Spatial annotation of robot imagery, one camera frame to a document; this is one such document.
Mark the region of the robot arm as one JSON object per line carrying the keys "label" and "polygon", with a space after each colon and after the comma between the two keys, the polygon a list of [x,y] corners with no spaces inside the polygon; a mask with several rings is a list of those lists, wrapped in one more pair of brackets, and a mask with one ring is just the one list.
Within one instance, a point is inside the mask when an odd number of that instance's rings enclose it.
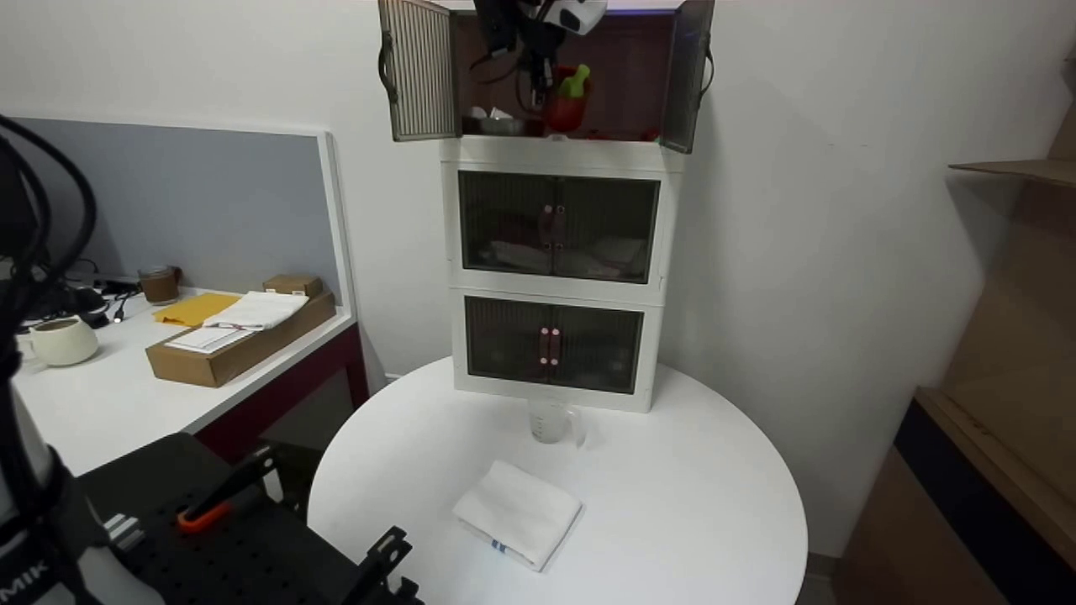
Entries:
{"label": "robot arm", "polygon": [[521,72],[533,90],[554,88],[554,58],[566,36],[592,35],[607,0],[474,0],[489,58],[521,47]]}

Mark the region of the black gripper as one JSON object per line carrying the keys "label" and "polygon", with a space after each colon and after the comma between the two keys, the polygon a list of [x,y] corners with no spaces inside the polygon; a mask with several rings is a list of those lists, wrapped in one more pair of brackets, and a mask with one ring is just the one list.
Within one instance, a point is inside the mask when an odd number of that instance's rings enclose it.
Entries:
{"label": "black gripper", "polygon": [[518,69],[531,76],[531,88],[554,88],[554,58],[566,41],[558,28],[529,17],[489,14],[479,22],[479,29],[489,58],[521,51]]}

